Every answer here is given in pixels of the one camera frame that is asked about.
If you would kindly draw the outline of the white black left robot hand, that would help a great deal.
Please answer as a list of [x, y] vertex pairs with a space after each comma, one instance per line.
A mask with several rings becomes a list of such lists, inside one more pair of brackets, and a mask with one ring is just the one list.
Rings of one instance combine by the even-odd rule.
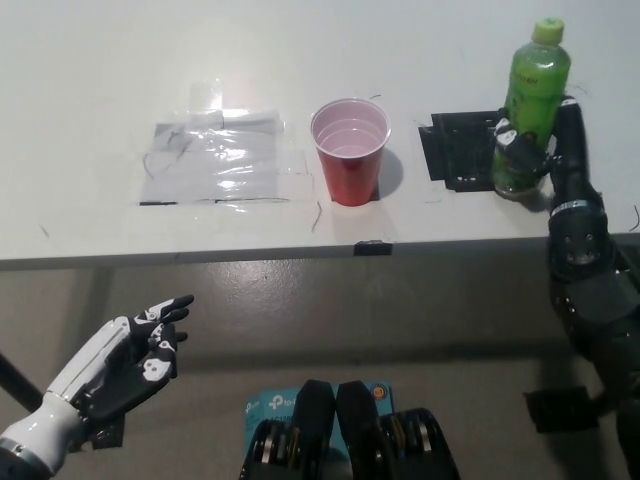
[[106, 322], [47, 388], [93, 423], [114, 420], [145, 402], [177, 376], [178, 344], [188, 338], [175, 323], [194, 297], [154, 305]]

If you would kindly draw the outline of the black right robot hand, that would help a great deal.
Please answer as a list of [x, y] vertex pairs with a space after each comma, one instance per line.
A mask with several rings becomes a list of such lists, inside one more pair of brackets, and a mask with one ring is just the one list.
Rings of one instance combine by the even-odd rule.
[[543, 177], [549, 176], [554, 210], [572, 202], [604, 208], [601, 195], [590, 181], [586, 130], [582, 109], [575, 98], [565, 96], [556, 111], [552, 153], [538, 146], [530, 135], [519, 133], [505, 108], [498, 111], [497, 119], [492, 166], [496, 192], [505, 198], [519, 199], [535, 191]]

